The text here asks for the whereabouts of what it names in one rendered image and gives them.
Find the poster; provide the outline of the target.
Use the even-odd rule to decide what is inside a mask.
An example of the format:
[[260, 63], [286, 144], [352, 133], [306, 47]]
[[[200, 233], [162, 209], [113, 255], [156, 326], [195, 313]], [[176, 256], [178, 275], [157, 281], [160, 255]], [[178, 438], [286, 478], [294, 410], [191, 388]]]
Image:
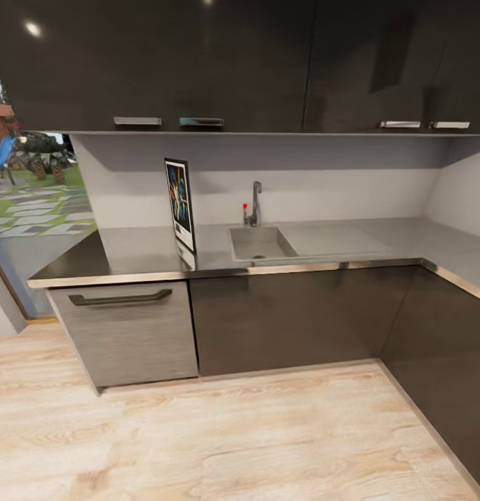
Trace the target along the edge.
[[196, 253], [187, 161], [164, 158], [175, 236]]

